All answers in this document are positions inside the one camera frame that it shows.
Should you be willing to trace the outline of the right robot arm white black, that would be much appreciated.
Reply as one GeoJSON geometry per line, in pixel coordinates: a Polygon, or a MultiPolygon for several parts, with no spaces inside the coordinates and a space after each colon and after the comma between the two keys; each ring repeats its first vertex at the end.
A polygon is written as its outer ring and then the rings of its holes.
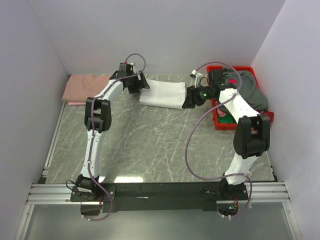
{"type": "Polygon", "coordinates": [[[219,177],[219,193],[222,198],[230,200],[244,189],[251,166],[269,149],[271,120],[253,109],[241,96],[244,82],[240,73],[235,71],[235,81],[231,82],[225,72],[225,68],[210,71],[208,85],[202,86],[198,82],[202,74],[193,70],[190,76],[194,79],[194,85],[187,87],[182,107],[193,109],[207,100],[217,99],[236,121],[233,138],[235,154],[227,171],[219,177]]]}

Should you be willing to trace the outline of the folded light pink t shirt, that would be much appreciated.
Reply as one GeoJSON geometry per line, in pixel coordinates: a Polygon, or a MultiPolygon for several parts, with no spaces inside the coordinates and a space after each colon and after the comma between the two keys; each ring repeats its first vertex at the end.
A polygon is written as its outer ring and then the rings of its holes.
{"type": "Polygon", "coordinates": [[[86,102],[68,102],[69,106],[84,106],[86,102]]]}

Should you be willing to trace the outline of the green t shirt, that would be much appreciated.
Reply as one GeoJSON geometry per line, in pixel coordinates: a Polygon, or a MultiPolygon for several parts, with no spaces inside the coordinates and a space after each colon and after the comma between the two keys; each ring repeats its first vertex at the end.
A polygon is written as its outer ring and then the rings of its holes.
{"type": "Polygon", "coordinates": [[[227,114],[225,117],[218,116],[218,122],[220,124],[236,124],[237,123],[235,119],[232,117],[232,115],[230,114],[227,114]]]}

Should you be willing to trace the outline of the white t shirt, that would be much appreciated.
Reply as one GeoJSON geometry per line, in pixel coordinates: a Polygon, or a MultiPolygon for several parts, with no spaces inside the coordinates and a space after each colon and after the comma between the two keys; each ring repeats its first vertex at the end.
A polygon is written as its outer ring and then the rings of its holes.
{"type": "Polygon", "coordinates": [[[146,79],[149,89],[143,88],[139,103],[141,105],[182,110],[187,96],[185,82],[167,82],[146,79]]]}

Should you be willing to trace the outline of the aluminium rail frame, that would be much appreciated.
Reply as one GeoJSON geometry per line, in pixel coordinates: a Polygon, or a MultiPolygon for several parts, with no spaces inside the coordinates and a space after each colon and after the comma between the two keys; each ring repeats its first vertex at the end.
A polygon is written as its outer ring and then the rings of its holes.
{"type": "MultiPolygon", "coordinates": [[[[32,184],[15,239],[23,240],[25,238],[35,205],[71,204],[70,197],[71,190],[64,184],[32,184]]],[[[288,191],[283,182],[254,182],[252,184],[252,203],[289,201],[288,191]]]]}

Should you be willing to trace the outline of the grey t shirt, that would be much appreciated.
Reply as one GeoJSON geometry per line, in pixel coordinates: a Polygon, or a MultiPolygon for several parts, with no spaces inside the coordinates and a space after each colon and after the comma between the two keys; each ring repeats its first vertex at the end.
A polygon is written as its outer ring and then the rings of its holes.
{"type": "MultiPolygon", "coordinates": [[[[239,88],[238,75],[230,68],[224,66],[222,68],[223,79],[226,83],[233,84],[236,88],[239,88]]],[[[268,108],[268,100],[261,92],[256,78],[248,70],[239,70],[238,74],[242,79],[242,85],[239,90],[239,94],[242,98],[256,111],[264,111],[268,108]]]]}

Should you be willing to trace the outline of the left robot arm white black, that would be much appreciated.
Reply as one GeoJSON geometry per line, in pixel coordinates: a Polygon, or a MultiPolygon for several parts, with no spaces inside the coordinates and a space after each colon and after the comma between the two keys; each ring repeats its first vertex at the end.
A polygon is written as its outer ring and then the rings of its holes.
{"type": "Polygon", "coordinates": [[[86,99],[86,151],[82,169],[72,189],[73,198],[94,201],[104,196],[104,191],[98,186],[99,163],[102,143],[112,124],[111,101],[125,89],[130,94],[137,94],[140,90],[149,88],[143,71],[136,71],[133,63],[125,61],[119,65],[119,69],[111,75],[107,85],[99,93],[86,99]]]}

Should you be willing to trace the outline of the black base beam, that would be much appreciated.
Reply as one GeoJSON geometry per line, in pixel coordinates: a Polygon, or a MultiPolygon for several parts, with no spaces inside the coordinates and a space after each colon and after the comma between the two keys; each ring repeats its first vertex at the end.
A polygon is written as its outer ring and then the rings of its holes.
{"type": "Polygon", "coordinates": [[[229,186],[226,180],[214,182],[103,183],[107,192],[96,188],[82,191],[74,186],[70,201],[80,203],[81,212],[97,215],[94,203],[104,213],[112,211],[202,210],[216,212],[219,201],[236,203],[249,198],[244,183],[229,186]]]}

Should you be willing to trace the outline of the folded salmon t shirt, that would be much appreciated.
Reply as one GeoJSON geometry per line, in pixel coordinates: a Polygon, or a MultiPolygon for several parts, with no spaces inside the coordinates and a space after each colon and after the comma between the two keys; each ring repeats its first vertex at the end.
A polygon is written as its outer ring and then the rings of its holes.
{"type": "Polygon", "coordinates": [[[111,75],[72,74],[66,83],[63,102],[85,103],[88,97],[95,97],[108,84],[111,75]]]}

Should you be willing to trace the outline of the red plastic bin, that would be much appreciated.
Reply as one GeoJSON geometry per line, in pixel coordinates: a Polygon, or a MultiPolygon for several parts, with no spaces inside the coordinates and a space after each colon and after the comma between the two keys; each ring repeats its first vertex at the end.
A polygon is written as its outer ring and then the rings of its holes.
{"type": "MultiPolygon", "coordinates": [[[[219,70],[222,69],[222,65],[209,65],[206,67],[207,71],[207,77],[209,76],[209,72],[213,70],[219,70]]],[[[258,79],[256,77],[255,71],[251,66],[234,66],[234,68],[239,72],[239,71],[248,71],[250,72],[255,79],[257,88],[260,89],[258,79]]],[[[218,102],[215,99],[211,100],[211,106],[215,107],[218,102]]],[[[260,111],[261,114],[267,115],[270,118],[270,122],[272,123],[274,121],[274,112],[269,111],[269,110],[262,110],[260,111]]],[[[212,111],[213,114],[213,122],[214,122],[214,127],[216,130],[236,130],[237,124],[234,119],[232,119],[232,116],[230,114],[222,114],[222,111],[219,110],[219,108],[215,109],[212,111]]]]}

